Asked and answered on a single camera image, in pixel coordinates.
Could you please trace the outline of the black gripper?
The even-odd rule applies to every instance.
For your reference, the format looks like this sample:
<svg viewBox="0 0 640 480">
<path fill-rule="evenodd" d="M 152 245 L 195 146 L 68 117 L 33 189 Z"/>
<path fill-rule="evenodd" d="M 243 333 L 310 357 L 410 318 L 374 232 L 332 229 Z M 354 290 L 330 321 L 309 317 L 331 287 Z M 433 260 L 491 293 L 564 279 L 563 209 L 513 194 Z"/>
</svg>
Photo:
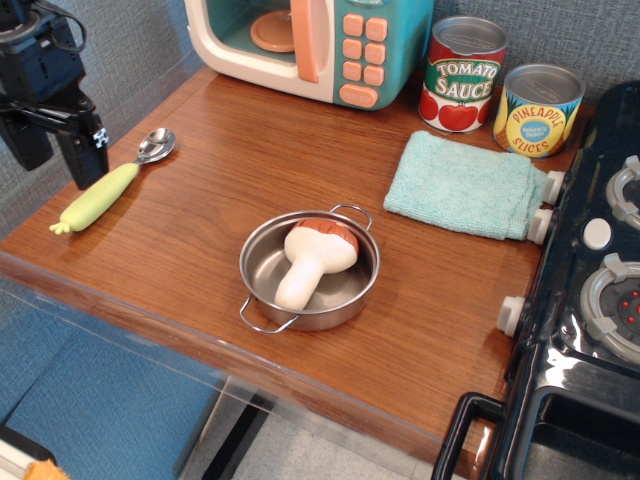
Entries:
<svg viewBox="0 0 640 480">
<path fill-rule="evenodd" d="M 109 171 L 106 128 L 80 88 L 85 41 L 84 26 L 69 14 L 1 16 L 1 111 L 17 120 L 1 118 L 1 137 L 33 171 L 53 156 L 43 129 L 56 133 L 80 190 Z"/>
</svg>

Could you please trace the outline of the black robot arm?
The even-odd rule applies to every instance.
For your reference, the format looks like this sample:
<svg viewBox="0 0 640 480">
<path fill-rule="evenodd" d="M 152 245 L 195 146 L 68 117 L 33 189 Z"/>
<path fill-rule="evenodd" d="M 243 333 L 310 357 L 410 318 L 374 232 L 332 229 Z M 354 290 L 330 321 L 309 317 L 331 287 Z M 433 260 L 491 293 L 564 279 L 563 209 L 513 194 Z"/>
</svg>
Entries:
<svg viewBox="0 0 640 480">
<path fill-rule="evenodd" d="M 1 138 L 27 171 L 53 156 L 54 136 L 77 187 L 109 170 L 106 129 L 81 90 L 86 29 L 48 1 L 1 3 Z"/>
</svg>

